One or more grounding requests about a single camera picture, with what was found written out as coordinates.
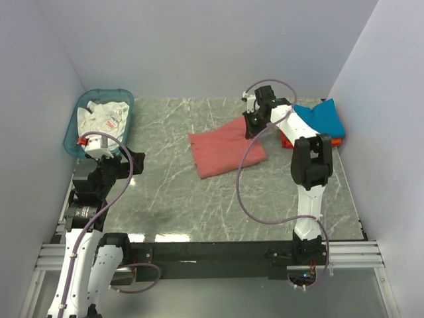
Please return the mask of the dusty red t-shirt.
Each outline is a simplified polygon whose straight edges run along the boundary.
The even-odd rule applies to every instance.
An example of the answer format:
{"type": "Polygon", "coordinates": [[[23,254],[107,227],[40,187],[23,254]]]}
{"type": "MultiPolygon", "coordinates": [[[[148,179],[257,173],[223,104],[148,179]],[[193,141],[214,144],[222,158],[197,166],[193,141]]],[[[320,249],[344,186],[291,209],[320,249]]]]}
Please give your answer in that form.
{"type": "Polygon", "coordinates": [[[201,179],[218,176],[242,167],[255,165],[267,158],[265,149],[256,141],[246,158],[244,153],[250,140],[245,138],[246,125],[238,117],[218,129],[189,134],[193,161],[201,179]]]}

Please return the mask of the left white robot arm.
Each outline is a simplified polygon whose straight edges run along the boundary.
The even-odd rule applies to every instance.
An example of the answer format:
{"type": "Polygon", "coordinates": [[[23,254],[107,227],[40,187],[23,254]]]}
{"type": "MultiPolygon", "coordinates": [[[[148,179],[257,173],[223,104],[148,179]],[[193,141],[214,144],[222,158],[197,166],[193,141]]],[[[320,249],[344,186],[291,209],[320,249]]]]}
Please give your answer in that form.
{"type": "Polygon", "coordinates": [[[78,162],[66,209],[65,255],[48,317],[100,317],[105,296],[119,266],[132,259],[125,233],[103,233],[107,196],[117,180],[131,180],[144,169],[145,154],[86,158],[78,162]]]}

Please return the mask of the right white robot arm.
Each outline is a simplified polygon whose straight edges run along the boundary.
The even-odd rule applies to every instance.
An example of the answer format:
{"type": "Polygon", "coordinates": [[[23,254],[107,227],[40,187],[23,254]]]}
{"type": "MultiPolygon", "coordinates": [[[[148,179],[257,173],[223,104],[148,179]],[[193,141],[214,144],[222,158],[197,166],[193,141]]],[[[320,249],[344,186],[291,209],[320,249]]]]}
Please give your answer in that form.
{"type": "Polygon", "coordinates": [[[290,173],[297,185],[298,204],[290,257],[298,264],[309,263],[327,253],[320,218],[323,194],[333,174],[331,137],[312,129],[295,112],[294,104],[276,97],[270,85],[253,94],[243,92],[242,101],[246,103],[245,138],[252,140],[248,149],[270,127],[278,128],[293,146],[290,173]]]}

